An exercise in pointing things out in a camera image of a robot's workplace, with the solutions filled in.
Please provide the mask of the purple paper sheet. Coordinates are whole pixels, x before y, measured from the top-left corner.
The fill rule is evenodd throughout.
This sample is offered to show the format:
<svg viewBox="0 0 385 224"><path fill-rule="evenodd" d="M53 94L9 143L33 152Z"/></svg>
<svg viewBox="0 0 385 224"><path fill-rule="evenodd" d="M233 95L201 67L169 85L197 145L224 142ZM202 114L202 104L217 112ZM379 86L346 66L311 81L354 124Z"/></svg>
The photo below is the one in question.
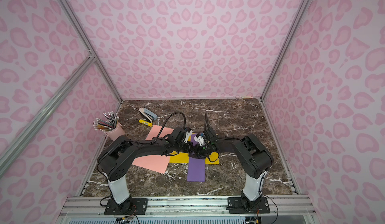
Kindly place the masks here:
<svg viewBox="0 0 385 224"><path fill-rule="evenodd" d="M189 157L187 181L188 182L205 182L206 167L204 159Z"/></svg>

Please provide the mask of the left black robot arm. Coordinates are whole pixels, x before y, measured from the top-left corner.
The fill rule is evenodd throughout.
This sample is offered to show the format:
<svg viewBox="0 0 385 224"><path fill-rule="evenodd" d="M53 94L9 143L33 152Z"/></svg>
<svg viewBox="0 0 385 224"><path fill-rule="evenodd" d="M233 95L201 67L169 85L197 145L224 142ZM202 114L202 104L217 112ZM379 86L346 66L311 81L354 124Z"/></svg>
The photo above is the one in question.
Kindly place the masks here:
<svg viewBox="0 0 385 224"><path fill-rule="evenodd" d="M150 155L167 156L175 152L191 153L193 145L188 140L192 135L190 128L175 128L164 137L135 141L126 136L118 137L97 158L98 166L107 178L111 196L117 205L129 200L126 173L136 158Z"/></svg>

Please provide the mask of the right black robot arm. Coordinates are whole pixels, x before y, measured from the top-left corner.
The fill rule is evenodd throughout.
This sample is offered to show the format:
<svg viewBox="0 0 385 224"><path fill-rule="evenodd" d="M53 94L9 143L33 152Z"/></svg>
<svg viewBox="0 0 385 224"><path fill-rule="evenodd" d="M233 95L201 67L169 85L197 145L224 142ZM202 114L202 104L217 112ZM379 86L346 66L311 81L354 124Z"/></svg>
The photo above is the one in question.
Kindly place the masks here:
<svg viewBox="0 0 385 224"><path fill-rule="evenodd" d="M195 136L194 140L197 144L190 148L189 157L206 159L214 152L236 154L246 173L242 197L250 204L262 197L264 179L274 163L274 158L255 134L237 138L205 133Z"/></svg>

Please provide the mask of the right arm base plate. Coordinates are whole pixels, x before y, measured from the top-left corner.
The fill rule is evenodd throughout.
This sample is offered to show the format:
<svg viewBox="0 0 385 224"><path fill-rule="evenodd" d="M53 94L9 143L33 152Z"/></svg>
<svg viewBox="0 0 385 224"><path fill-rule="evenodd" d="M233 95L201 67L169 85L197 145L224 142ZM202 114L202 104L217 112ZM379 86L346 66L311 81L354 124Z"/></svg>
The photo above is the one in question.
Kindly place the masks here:
<svg viewBox="0 0 385 224"><path fill-rule="evenodd" d="M245 197L227 198L226 210L230 214L269 214L270 207L265 197L259 197L255 201L249 201Z"/></svg>

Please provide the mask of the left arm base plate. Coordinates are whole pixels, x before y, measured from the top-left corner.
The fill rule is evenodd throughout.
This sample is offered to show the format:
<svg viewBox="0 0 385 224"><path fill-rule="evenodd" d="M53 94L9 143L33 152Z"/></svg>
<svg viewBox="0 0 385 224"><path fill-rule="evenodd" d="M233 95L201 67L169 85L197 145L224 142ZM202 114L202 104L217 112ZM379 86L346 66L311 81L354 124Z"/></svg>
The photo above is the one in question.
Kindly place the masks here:
<svg viewBox="0 0 385 224"><path fill-rule="evenodd" d="M114 199L107 202L105 216L131 216L145 215L148 206L148 199L129 198L121 204L117 204Z"/></svg>

